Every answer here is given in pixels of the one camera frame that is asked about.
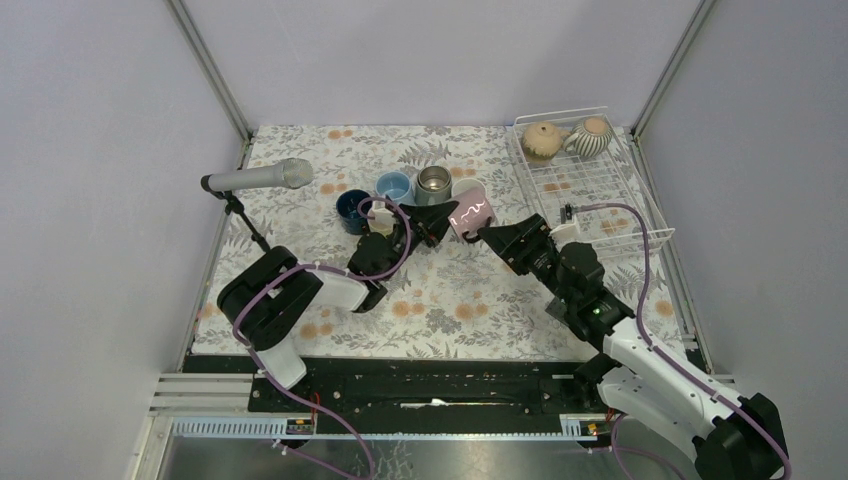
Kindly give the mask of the grey-green cup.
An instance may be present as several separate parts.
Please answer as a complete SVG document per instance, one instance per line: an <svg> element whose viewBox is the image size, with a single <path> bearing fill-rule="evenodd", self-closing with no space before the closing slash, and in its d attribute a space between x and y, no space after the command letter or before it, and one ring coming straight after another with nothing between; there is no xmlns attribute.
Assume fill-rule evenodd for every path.
<svg viewBox="0 0 848 480"><path fill-rule="evenodd" d="M431 165L415 177L414 200L417 206L444 203L451 198L452 175L442 166Z"/></svg>

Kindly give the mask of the mauve cup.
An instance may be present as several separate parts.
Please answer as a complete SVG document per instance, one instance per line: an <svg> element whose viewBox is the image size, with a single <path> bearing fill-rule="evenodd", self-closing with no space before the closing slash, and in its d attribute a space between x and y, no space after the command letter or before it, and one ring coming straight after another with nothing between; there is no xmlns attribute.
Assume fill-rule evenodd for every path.
<svg viewBox="0 0 848 480"><path fill-rule="evenodd" d="M461 241L477 243L480 240L478 231L496 222L491 202L482 188L466 190L453 199L457 206L448 216L450 226Z"/></svg>

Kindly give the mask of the light blue cup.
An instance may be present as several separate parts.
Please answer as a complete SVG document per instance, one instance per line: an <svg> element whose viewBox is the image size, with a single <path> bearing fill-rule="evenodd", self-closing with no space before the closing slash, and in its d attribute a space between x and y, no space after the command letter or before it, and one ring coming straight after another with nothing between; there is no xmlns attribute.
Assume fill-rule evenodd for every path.
<svg viewBox="0 0 848 480"><path fill-rule="evenodd" d="M396 204L414 205L414 187L410 177L399 171L382 174L375 183L378 197L388 198Z"/></svg>

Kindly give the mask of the white and blue cup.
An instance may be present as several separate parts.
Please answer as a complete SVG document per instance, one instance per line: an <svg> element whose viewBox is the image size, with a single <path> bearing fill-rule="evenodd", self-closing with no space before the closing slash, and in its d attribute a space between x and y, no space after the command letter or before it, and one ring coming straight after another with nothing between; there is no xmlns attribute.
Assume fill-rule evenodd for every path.
<svg viewBox="0 0 848 480"><path fill-rule="evenodd" d="M457 197L467 191L479 191L481 193L485 193L486 187L481 181L475 178L463 178L453 183L451 195L453 197Z"/></svg>

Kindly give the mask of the dark blue cup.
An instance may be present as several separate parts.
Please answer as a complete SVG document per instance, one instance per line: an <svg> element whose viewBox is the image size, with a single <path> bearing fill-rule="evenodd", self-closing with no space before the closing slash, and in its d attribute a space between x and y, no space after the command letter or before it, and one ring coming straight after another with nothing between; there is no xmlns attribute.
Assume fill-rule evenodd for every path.
<svg viewBox="0 0 848 480"><path fill-rule="evenodd" d="M342 193L336 201L336 212L343 230L351 235L365 235L369 232L368 214L372 202L370 194L354 189Z"/></svg>

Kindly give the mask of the beige ribbed cup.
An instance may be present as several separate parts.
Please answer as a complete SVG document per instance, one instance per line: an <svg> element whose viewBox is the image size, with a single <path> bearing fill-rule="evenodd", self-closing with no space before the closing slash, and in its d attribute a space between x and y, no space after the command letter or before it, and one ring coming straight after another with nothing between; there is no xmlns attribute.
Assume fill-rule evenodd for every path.
<svg viewBox="0 0 848 480"><path fill-rule="evenodd" d="M520 145L528 161L546 162L556 156L570 134L551 122L535 122L525 129Z"/></svg>

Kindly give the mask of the striped grey cup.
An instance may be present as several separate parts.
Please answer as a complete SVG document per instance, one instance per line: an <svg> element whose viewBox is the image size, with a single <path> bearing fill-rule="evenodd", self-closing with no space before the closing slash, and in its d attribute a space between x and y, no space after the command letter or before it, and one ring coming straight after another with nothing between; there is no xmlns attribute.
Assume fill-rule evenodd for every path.
<svg viewBox="0 0 848 480"><path fill-rule="evenodd" d="M585 158L596 157L611 143L613 129L602 116L581 119L564 140L563 150Z"/></svg>

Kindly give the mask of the silver microphone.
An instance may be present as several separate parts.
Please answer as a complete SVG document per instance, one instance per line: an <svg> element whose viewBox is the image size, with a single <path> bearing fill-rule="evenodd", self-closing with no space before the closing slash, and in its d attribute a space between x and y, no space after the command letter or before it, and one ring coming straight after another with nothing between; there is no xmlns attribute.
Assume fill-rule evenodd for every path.
<svg viewBox="0 0 848 480"><path fill-rule="evenodd" d="M206 175L200 185L206 192L224 193L276 187L299 189L313 180L314 170L307 160L285 158L271 166Z"/></svg>

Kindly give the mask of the cream cup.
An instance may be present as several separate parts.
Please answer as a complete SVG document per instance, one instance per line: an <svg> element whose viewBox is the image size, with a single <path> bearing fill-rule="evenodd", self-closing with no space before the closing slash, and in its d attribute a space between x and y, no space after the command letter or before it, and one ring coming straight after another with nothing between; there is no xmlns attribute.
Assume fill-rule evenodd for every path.
<svg viewBox="0 0 848 480"><path fill-rule="evenodd" d="M417 181L422 189L437 192L449 187L452 176L444 167L432 165L419 172Z"/></svg>

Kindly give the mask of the black tripod mic stand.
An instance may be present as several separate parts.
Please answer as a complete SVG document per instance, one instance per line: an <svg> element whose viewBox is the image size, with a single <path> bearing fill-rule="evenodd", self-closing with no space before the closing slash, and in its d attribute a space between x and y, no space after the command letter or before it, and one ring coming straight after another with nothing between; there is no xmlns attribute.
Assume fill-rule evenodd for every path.
<svg viewBox="0 0 848 480"><path fill-rule="evenodd" d="M248 228L251 234L251 240L264 252L268 253L271 251L271 246L267 242L266 238L262 235L262 233L256 228L253 224L249 216L245 211L244 204L236 197L236 195L232 191L225 191L222 193L222 199L226 203L225 212L227 214L234 214L238 216L244 225Z"/></svg>

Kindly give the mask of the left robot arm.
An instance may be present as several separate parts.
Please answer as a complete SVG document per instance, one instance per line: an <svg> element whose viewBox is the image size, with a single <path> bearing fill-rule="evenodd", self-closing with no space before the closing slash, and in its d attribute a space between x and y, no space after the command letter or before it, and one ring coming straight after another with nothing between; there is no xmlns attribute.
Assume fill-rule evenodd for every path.
<svg viewBox="0 0 848 480"><path fill-rule="evenodd" d="M344 269L320 262L301 263L287 248L267 248L244 272L225 285L217 307L230 321L265 376L274 383L272 398L288 411L309 401L307 368L290 333L314 305L364 313L387 294L385 283L420 245L433 248L449 228L459 202L430 206L399 205L390 236L367 233Z"/></svg>

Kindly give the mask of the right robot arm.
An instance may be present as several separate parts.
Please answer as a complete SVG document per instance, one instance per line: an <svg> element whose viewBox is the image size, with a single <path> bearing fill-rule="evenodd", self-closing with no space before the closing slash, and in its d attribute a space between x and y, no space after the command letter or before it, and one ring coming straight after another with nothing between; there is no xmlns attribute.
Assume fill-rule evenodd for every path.
<svg viewBox="0 0 848 480"><path fill-rule="evenodd" d="M762 394L741 395L669 351L605 287L590 244L557 246L538 214L477 235L513 272L543 284L554 296L548 313L596 349L575 373L579 407L607 406L639 421L677 446L703 479L790 478L776 405Z"/></svg>

